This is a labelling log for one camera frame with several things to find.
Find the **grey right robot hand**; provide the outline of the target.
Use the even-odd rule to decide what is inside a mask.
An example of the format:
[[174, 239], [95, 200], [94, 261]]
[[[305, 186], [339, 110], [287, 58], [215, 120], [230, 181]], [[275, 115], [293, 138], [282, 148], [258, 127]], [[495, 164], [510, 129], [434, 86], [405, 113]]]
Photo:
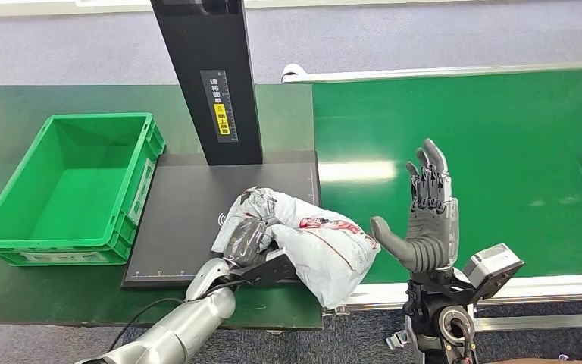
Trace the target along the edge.
[[451, 268], [458, 256], [458, 200], [443, 152], [427, 138], [416, 150], [419, 165], [407, 162], [411, 204], [404, 237], [380, 216], [370, 219], [373, 238], [405, 269], [425, 273]]

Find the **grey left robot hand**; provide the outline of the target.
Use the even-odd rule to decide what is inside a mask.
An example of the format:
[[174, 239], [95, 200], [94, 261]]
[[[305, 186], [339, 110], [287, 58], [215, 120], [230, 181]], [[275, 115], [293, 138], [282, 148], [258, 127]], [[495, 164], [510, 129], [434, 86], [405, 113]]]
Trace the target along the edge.
[[240, 222], [224, 250], [224, 259], [232, 268], [246, 268], [263, 262], [268, 253], [278, 248], [274, 238], [266, 234], [267, 228], [276, 224], [281, 224], [281, 221], [275, 217], [248, 217]]

